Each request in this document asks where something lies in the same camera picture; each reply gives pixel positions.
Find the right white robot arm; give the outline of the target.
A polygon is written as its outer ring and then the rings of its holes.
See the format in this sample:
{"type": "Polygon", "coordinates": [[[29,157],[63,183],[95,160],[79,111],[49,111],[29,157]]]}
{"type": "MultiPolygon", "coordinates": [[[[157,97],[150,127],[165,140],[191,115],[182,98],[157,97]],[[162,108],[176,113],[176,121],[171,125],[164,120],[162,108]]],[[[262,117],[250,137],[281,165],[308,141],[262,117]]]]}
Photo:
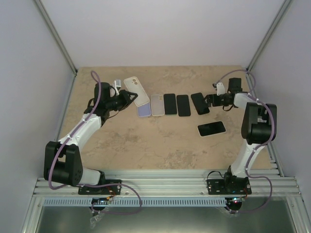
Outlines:
{"type": "Polygon", "coordinates": [[[259,152],[276,137],[277,106],[266,104],[242,89],[240,78],[229,79],[225,88],[218,81],[213,84],[216,94],[206,96],[212,106],[237,107],[244,110],[241,135],[244,139],[236,160],[229,166],[221,179],[207,178],[210,195],[251,194],[250,169],[259,152]]]}

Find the white case of front phone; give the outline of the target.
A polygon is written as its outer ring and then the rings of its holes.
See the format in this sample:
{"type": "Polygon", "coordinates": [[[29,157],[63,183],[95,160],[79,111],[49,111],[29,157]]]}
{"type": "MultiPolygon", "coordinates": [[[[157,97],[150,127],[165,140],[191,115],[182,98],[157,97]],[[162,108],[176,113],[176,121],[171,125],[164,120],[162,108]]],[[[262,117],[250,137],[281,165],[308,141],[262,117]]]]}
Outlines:
{"type": "Polygon", "coordinates": [[[137,77],[130,77],[124,79],[123,82],[129,92],[136,93],[138,95],[134,100],[134,103],[137,107],[148,104],[150,102],[146,91],[144,90],[142,84],[137,77]]]}

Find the blue phone black screen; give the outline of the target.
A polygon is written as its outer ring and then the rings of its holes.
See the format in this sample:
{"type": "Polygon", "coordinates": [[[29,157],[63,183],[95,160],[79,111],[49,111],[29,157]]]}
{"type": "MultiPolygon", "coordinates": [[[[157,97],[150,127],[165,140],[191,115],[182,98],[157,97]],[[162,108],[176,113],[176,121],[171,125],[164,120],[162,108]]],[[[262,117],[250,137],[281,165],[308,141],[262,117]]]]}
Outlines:
{"type": "Polygon", "coordinates": [[[164,110],[165,115],[176,115],[177,105],[176,105],[176,95],[175,94],[164,94],[164,110]]]}

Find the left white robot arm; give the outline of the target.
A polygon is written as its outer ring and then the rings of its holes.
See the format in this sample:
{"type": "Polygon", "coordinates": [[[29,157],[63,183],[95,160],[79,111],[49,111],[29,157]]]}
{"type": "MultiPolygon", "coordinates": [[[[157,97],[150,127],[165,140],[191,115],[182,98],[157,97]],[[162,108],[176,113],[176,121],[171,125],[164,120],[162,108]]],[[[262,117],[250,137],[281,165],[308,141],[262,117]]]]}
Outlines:
{"type": "Polygon", "coordinates": [[[118,91],[108,83],[98,83],[94,88],[94,98],[90,99],[82,119],[63,138],[50,141],[45,148],[44,179],[52,190],[66,185],[89,185],[100,194],[106,190],[104,175],[98,170],[83,167],[81,151],[86,142],[110,118],[110,112],[126,109],[138,95],[126,90],[118,91]]]}

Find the lavender phone case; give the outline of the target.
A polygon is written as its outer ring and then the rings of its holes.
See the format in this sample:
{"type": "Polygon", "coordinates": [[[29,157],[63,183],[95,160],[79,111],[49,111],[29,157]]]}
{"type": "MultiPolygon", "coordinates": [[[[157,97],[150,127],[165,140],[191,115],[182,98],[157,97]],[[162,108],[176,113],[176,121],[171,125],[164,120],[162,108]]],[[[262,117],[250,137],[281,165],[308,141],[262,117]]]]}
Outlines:
{"type": "Polygon", "coordinates": [[[151,107],[150,103],[146,103],[137,108],[138,117],[150,117],[151,116],[151,107]]]}

